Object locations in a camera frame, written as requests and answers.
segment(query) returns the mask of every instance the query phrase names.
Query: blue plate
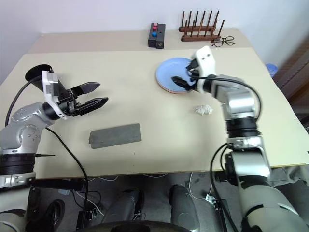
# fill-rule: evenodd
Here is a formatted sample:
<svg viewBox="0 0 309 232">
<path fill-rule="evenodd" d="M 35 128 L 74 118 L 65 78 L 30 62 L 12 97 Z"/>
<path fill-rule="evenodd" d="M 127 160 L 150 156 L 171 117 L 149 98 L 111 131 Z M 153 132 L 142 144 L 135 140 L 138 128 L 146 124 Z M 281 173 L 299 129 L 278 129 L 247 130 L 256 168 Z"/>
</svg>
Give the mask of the blue plate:
<svg viewBox="0 0 309 232">
<path fill-rule="evenodd" d="M 194 82 L 190 81 L 190 76 L 185 69 L 185 67 L 189 65 L 190 61 L 191 60 L 187 58 L 172 58 L 162 62 L 156 70 L 156 80 L 159 85 L 168 92 L 187 92 L 185 88 L 176 85 L 171 78 L 173 76 L 179 76 L 183 80 L 186 80 L 189 85 L 192 85 Z"/>
</svg>

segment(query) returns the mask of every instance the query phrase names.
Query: crumpled paper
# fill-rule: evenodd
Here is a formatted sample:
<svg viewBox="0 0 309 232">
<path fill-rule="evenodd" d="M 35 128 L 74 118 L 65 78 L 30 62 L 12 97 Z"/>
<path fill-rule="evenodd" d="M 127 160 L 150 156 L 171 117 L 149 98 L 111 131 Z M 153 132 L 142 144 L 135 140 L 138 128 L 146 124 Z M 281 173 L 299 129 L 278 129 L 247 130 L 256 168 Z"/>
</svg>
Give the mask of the crumpled paper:
<svg viewBox="0 0 309 232">
<path fill-rule="evenodd" d="M 209 105 L 200 105 L 194 110 L 194 112 L 200 115 L 211 115 L 213 113 L 213 109 Z"/>
</svg>

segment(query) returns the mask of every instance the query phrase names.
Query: gray block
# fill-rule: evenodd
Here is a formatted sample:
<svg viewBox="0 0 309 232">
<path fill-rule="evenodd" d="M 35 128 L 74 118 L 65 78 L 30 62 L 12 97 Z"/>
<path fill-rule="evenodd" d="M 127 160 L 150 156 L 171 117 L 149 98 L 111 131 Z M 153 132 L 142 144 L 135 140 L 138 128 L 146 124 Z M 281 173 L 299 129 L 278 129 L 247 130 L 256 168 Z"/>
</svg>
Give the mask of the gray block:
<svg viewBox="0 0 309 232">
<path fill-rule="evenodd" d="M 140 124 L 130 124 L 90 132 L 92 149 L 141 141 Z"/>
</svg>

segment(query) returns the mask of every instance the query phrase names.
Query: floor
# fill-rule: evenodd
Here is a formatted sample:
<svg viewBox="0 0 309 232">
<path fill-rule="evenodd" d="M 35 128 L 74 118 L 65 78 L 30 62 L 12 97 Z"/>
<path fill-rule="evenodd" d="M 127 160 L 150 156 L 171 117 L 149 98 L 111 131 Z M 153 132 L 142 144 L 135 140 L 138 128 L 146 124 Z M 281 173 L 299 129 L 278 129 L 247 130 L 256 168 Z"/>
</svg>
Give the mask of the floor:
<svg viewBox="0 0 309 232">
<path fill-rule="evenodd" d="M 145 193 L 144 213 L 146 220 L 156 220 L 170 222 L 171 206 L 169 205 L 169 189 L 174 184 L 188 187 L 190 173 L 168 174 L 162 178 L 150 178 L 143 175 L 120 176 L 116 181 L 108 182 L 101 179 L 94 179 L 89 182 L 89 190 L 97 190 L 102 195 L 102 208 L 107 209 L 117 198 L 117 194 L 125 189 L 137 187 Z M 240 231 L 241 214 L 238 199 L 237 187 L 227 182 L 216 184 L 221 197 L 227 199 L 228 207 L 235 224 Z M 200 198 L 207 194 L 210 187 L 209 173 L 194 173 L 191 182 L 192 193 Z M 277 187 L 291 202 L 300 216 L 309 224 L 309 187 L 302 181 L 295 184 L 288 184 Z M 57 189 L 41 188 L 42 200 L 40 211 L 42 213 L 50 202 L 60 198 L 66 203 L 66 213 L 57 232 L 74 231 L 78 211 L 80 208 L 75 204 L 72 194 L 62 195 Z M 79 204 L 83 204 L 83 199 L 76 196 Z M 98 201 L 95 193 L 90 193 L 90 199 Z M 201 232 L 221 231 L 218 218 L 211 205 L 205 200 L 195 200 L 197 213 L 200 220 Z M 102 217 L 98 216 L 93 224 L 100 223 Z"/>
</svg>

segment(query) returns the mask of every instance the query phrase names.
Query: blue object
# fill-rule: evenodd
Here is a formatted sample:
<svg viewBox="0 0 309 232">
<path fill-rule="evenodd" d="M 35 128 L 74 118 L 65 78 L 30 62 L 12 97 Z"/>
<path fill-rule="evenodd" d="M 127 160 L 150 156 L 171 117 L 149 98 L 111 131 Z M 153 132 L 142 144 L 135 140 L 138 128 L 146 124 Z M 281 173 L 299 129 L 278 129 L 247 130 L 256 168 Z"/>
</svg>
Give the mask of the blue object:
<svg viewBox="0 0 309 232">
<path fill-rule="evenodd" d="M 171 78 L 178 76 L 186 80 L 189 85 L 194 84 L 194 82 L 190 81 L 190 76 L 185 68 L 190 62 L 191 60 L 187 58 L 172 58 L 162 62 L 156 70 L 156 80 L 159 85 L 170 92 L 187 92 L 185 88 L 176 85 Z"/>
<path fill-rule="evenodd" d="M 276 72 L 278 71 L 278 67 L 274 64 L 266 64 L 266 67 L 269 71 L 271 78 L 273 78 Z"/>
</svg>

